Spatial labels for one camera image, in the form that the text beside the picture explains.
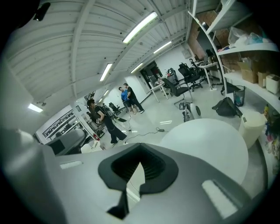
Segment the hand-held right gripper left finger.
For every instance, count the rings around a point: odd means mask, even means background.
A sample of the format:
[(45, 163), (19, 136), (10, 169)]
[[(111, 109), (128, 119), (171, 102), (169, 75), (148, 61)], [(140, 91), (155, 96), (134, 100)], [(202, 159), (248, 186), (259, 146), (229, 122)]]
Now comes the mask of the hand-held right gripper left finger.
[(128, 209), (125, 189), (98, 173), (112, 151), (56, 156), (22, 131), (4, 131), (4, 177), (43, 224), (142, 224)]

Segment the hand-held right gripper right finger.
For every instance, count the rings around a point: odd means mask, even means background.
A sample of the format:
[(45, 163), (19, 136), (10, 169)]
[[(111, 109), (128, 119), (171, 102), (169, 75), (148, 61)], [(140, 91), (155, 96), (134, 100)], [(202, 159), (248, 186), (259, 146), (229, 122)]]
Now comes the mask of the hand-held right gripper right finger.
[(143, 195), (129, 213), (129, 224), (219, 224), (217, 208), (240, 210), (251, 198), (234, 180), (204, 160), (152, 145), (178, 166), (176, 180), (163, 192)]

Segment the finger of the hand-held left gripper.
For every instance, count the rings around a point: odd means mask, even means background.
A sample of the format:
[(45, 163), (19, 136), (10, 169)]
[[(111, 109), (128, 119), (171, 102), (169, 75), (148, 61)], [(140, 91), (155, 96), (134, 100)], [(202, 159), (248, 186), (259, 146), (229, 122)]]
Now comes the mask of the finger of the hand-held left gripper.
[(46, 145), (52, 148), (56, 156), (81, 154), (85, 140), (85, 132), (82, 129), (75, 129), (55, 138)]

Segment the round white table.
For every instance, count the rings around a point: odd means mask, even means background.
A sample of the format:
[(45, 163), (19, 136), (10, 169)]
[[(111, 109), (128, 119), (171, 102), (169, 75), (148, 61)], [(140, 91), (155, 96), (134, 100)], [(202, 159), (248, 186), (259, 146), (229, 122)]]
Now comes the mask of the round white table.
[(249, 164), (246, 143), (230, 124), (217, 119), (195, 119), (170, 130), (160, 146), (200, 158), (238, 184)]

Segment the ceiling tube light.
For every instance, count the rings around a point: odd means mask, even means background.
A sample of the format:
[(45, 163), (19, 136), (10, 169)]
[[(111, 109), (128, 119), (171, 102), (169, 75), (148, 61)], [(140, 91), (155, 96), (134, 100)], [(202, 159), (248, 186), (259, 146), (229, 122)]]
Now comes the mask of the ceiling tube light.
[(153, 11), (151, 13), (149, 13), (143, 20), (141, 20), (123, 39), (123, 43), (127, 44), (129, 43), (132, 38), (139, 33), (148, 23), (150, 23), (151, 21), (153, 21), (156, 17), (158, 16), (158, 14)]
[(35, 111), (35, 112), (38, 112), (38, 113), (41, 113), (43, 111), (43, 109), (39, 108), (38, 106), (35, 106), (34, 104), (29, 104), (28, 106), (29, 109)]
[(134, 73), (136, 70), (138, 70), (141, 66), (143, 65), (143, 63), (140, 63), (137, 67), (135, 67), (130, 73)]
[(172, 41), (167, 42), (166, 44), (164, 44), (163, 46), (161, 46), (160, 48), (158, 48), (157, 50), (155, 50), (155, 51), (153, 52), (153, 54), (158, 53), (159, 51), (161, 51), (162, 49), (164, 49), (165, 47), (167, 47), (167, 46), (169, 46), (169, 45), (171, 45), (171, 44), (172, 44)]
[(100, 78), (100, 80), (99, 80), (100, 82), (102, 82), (102, 81), (105, 79), (105, 77), (106, 77), (107, 74), (109, 73), (111, 67), (112, 67), (112, 63), (108, 63), (108, 64), (106, 65), (106, 67), (105, 67), (105, 69), (104, 69), (104, 71), (103, 71), (103, 73), (102, 73), (102, 76), (101, 76), (101, 78)]

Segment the white wheeled robot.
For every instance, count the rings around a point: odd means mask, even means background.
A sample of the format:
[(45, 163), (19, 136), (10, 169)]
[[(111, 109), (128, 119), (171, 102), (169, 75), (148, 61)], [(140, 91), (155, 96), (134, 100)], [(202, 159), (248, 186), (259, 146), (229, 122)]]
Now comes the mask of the white wheeled robot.
[(180, 103), (179, 109), (182, 110), (183, 122), (201, 118), (201, 111), (194, 103)]

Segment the cream trash bin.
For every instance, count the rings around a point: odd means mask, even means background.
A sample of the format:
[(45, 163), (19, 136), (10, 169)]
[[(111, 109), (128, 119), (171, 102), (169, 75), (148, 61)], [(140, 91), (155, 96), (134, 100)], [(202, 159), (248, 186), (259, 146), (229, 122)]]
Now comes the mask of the cream trash bin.
[(251, 148), (261, 135), (267, 122), (266, 117), (256, 111), (246, 111), (241, 116), (239, 133), (243, 137), (247, 148)]

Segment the white folding table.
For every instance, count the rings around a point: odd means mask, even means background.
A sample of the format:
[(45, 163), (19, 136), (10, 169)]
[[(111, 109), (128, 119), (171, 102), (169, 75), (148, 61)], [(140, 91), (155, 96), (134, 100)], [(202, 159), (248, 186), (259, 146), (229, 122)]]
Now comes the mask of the white folding table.
[(158, 86), (155, 86), (155, 87), (153, 87), (153, 88), (150, 89), (151, 93), (154, 95), (154, 97), (155, 97), (155, 99), (156, 99), (157, 102), (160, 102), (160, 101), (158, 100), (156, 94), (155, 94), (155, 91), (158, 90), (158, 89), (161, 90), (161, 91), (163, 91), (164, 96), (165, 96), (166, 99), (168, 100), (168, 95), (167, 95), (167, 92), (166, 92), (165, 89), (164, 89), (164, 84), (165, 84), (165, 83), (162, 82), (162, 83), (160, 83)]

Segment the black backpack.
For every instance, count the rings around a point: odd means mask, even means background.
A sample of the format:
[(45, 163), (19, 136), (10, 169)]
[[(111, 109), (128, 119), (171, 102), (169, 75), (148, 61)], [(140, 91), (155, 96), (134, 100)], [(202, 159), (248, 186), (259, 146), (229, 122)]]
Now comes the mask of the black backpack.
[(223, 100), (220, 100), (215, 106), (212, 107), (213, 110), (216, 111), (216, 113), (219, 116), (223, 117), (239, 117), (241, 118), (242, 113), (237, 108), (237, 106), (233, 103), (233, 101), (226, 97)]

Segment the black cantilever chair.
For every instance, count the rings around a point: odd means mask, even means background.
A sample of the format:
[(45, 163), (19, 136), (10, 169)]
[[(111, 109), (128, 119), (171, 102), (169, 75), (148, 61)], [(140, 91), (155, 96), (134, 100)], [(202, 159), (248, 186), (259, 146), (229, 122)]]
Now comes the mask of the black cantilever chair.
[(191, 98), (190, 102), (187, 102), (187, 103), (193, 103), (193, 97), (190, 92), (190, 88), (189, 88), (188, 84), (187, 84), (187, 87), (176, 87), (167, 78), (162, 78), (161, 80), (169, 87), (170, 93), (172, 96), (176, 96), (176, 97), (179, 97), (181, 95), (183, 96), (183, 98), (181, 100), (179, 100), (173, 104), (174, 106), (178, 107), (177, 105), (185, 100), (186, 92), (189, 92), (190, 98)]

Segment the black mesh waste basket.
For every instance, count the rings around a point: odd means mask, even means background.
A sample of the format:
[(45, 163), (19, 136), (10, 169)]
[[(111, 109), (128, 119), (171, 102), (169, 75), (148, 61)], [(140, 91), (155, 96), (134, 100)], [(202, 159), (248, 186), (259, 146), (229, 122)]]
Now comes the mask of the black mesh waste basket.
[(234, 104), (237, 107), (242, 107), (245, 101), (245, 86), (237, 85), (233, 92)]

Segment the black swivel office chair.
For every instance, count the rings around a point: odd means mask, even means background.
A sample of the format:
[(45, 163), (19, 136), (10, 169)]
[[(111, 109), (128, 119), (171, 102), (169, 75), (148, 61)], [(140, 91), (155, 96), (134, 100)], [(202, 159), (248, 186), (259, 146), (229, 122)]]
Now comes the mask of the black swivel office chair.
[(189, 89), (194, 91), (195, 88), (203, 88), (200, 83), (200, 75), (193, 73), (185, 63), (180, 63), (178, 71), (183, 75), (184, 81), (188, 84)]

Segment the white office desk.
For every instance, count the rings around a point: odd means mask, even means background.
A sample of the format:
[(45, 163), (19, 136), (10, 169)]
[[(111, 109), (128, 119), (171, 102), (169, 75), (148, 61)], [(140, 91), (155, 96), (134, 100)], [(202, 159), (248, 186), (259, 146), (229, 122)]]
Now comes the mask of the white office desk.
[[(214, 87), (210, 81), (210, 76), (207, 72), (207, 69), (211, 68), (211, 67), (216, 67), (217, 68), (217, 71), (218, 71), (218, 74), (219, 74), (219, 80), (220, 80), (220, 83), (218, 84), (215, 84)], [(214, 62), (214, 63), (209, 63), (207, 65), (199, 65), (198, 68), (200, 69), (203, 69), (204, 72), (205, 72), (205, 75), (206, 75), (206, 79), (207, 79), (207, 82), (208, 82), (208, 85), (209, 85), (209, 88), (216, 88), (217, 85), (220, 85), (220, 86), (223, 86), (223, 76), (222, 76), (222, 73), (221, 73), (221, 70), (218, 66), (218, 63), (217, 62)]]

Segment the large brown cardboard box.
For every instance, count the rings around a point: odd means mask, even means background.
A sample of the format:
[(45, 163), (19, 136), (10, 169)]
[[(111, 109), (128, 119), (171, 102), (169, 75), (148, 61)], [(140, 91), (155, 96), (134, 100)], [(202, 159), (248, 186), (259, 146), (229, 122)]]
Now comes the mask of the large brown cardboard box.
[(258, 83), (258, 65), (255, 60), (248, 57), (242, 58), (238, 65), (241, 69), (242, 79), (250, 83)]

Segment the small brown cardboard box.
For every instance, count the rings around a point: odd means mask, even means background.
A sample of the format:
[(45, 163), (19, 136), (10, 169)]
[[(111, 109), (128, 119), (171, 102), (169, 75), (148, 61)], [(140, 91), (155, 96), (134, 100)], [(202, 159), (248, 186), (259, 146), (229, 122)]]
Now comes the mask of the small brown cardboard box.
[(261, 88), (266, 88), (266, 77), (269, 76), (269, 72), (258, 72), (258, 85)]

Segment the cream wooden box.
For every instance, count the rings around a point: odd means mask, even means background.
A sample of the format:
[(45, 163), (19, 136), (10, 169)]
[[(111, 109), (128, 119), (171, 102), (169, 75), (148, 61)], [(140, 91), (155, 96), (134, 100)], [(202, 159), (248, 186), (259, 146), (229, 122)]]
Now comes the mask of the cream wooden box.
[(280, 90), (280, 77), (274, 74), (266, 76), (267, 91), (277, 94)]

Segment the white shelf unit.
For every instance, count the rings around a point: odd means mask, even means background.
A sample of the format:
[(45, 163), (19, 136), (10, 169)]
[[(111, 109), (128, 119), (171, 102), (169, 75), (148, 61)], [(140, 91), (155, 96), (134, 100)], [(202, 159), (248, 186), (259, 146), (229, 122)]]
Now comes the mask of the white shelf unit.
[(220, 68), (220, 76), (223, 80), (224, 95), (234, 100), (234, 94), (229, 92), (227, 83), (245, 87), (245, 91), (250, 93), (248, 97), (244, 97), (243, 106), (239, 107), (241, 113), (250, 113), (252, 111), (262, 112), (266, 106), (269, 106), (273, 111), (280, 114), (280, 93), (273, 94), (258, 84), (250, 83), (242, 79), (240, 71), (233, 71), (222, 64), (221, 56), (242, 53), (242, 52), (278, 52), (278, 47), (272, 42), (254, 43), (250, 45), (241, 45), (234, 48), (218, 51), (214, 44), (214, 36), (210, 36), (211, 32), (216, 32), (222, 28), (228, 28), (231, 25), (237, 25), (248, 18), (250, 14), (245, 10), (245, 7), (238, 5), (236, 0), (227, 0), (222, 7), (221, 12), (211, 24), (209, 29), (202, 29), (207, 36), (214, 53), (217, 57), (217, 66)]

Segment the clear plastic bag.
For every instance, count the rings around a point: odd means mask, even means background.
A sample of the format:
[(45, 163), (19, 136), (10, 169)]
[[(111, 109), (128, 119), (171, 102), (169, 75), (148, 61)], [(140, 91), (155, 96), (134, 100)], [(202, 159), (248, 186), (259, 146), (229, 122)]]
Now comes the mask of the clear plastic bag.
[(249, 44), (249, 35), (241, 29), (231, 27), (228, 44), (230, 48), (246, 46)]

